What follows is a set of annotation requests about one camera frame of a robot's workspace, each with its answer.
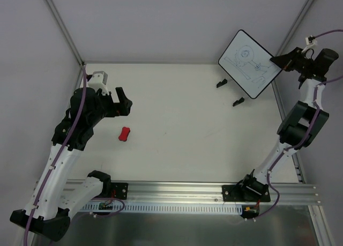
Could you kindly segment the red bone-shaped eraser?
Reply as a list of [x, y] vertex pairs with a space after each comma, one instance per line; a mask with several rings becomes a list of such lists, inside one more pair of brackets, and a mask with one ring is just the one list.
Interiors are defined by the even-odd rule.
[[131, 129], [129, 127], [122, 127], [121, 133], [118, 136], [119, 141], [127, 141], [129, 134], [131, 132]]

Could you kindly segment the white whiteboard black rim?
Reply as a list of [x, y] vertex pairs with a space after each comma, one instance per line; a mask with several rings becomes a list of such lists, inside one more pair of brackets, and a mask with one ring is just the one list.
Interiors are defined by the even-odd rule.
[[256, 99], [281, 72], [281, 68], [270, 61], [272, 57], [260, 43], [240, 29], [218, 64], [251, 99]]

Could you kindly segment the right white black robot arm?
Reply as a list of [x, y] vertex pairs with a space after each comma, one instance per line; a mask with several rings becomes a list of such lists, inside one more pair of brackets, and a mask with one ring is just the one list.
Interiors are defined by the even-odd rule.
[[321, 105], [322, 92], [328, 83], [325, 75], [339, 55], [328, 48], [322, 49], [315, 59], [307, 58], [306, 53], [307, 50], [297, 47], [288, 54], [271, 58], [284, 71], [300, 74], [302, 98], [280, 124], [278, 142], [265, 161], [230, 192], [235, 199], [257, 202], [267, 196], [272, 187], [271, 174], [288, 157], [308, 147], [329, 119]]

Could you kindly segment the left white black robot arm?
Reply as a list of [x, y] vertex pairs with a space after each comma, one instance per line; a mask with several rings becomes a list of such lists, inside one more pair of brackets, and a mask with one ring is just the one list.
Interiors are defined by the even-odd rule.
[[31, 201], [10, 216], [12, 223], [25, 230], [24, 245], [28, 244], [29, 233], [52, 242], [61, 240], [73, 217], [86, 203], [96, 197], [113, 198], [110, 175], [97, 170], [87, 175], [80, 189], [65, 199], [61, 196], [74, 164], [94, 135], [94, 127], [104, 118], [129, 115], [132, 101], [122, 87], [115, 91], [118, 102], [102, 89], [82, 87], [74, 91], [65, 117], [55, 128], [50, 156]]

